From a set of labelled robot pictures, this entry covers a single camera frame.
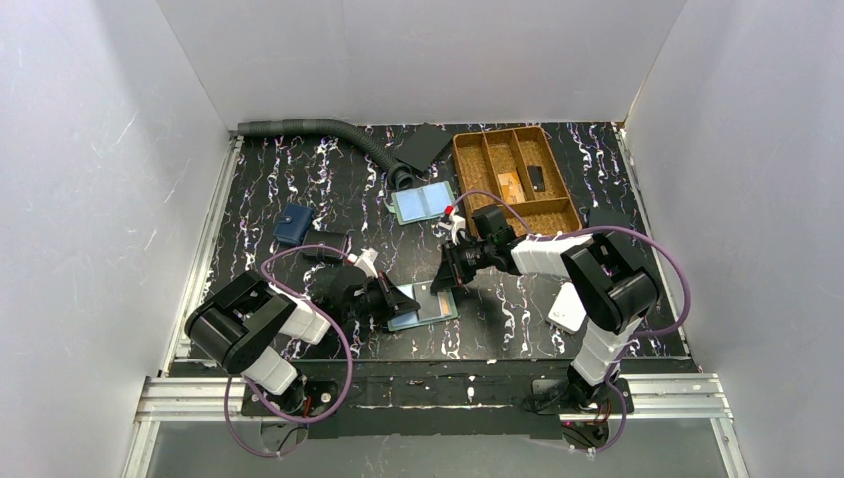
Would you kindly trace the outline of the mint green card holder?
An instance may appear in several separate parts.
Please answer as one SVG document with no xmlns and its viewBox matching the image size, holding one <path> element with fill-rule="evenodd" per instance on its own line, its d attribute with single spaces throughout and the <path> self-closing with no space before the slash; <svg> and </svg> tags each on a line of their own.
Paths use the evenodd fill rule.
<svg viewBox="0 0 844 478">
<path fill-rule="evenodd" d="M 451 290 L 433 293 L 431 281 L 399 285 L 398 289 L 415 300 L 420 308 L 388 321 L 389 332 L 398 332 L 454 319 L 458 316 Z"/>
</svg>

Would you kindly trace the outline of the black VIP credit card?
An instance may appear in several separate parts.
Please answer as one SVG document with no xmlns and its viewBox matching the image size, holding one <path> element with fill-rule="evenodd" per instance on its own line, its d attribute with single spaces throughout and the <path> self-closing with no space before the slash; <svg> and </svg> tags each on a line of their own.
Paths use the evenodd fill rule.
<svg viewBox="0 0 844 478">
<path fill-rule="evenodd" d="M 414 300 L 421 305 L 421 308 L 417 311 L 420 322 L 441 319 L 451 314 L 452 306 L 448 291 L 432 293 L 429 285 L 416 284 L 413 287 L 413 292 Z"/>
</svg>

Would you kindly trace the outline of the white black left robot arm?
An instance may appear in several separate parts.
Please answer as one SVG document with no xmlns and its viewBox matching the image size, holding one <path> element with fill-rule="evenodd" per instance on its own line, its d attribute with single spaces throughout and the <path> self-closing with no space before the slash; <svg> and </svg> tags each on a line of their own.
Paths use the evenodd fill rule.
<svg viewBox="0 0 844 478">
<path fill-rule="evenodd" d="M 331 321 L 343 325 L 363 318 L 385 327 L 393 318 L 421 309 L 383 272 L 368 276 L 353 266 L 335 274 L 316 305 L 322 313 L 247 271 L 191 313 L 184 332 L 227 373 L 282 396 L 293 389 L 300 373 L 271 346 L 276 335 L 317 345 L 332 328 Z"/>
</svg>

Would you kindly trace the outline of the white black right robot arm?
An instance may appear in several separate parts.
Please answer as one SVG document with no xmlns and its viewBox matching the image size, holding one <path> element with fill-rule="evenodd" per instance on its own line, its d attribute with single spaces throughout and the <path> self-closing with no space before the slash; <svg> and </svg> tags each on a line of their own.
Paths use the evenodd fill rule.
<svg viewBox="0 0 844 478">
<path fill-rule="evenodd" d="M 616 375 L 622 349 L 661 296 L 654 274 L 629 243 L 627 229 L 599 226 L 544 239 L 519 235 L 496 205 L 476 210 L 471 219 L 475 234 L 453 229 L 442 245 L 432 291 L 466 285 L 489 267 L 515 276 L 566 280 L 584 308 L 587 327 L 562 394 L 581 402 L 592 399 Z"/>
</svg>

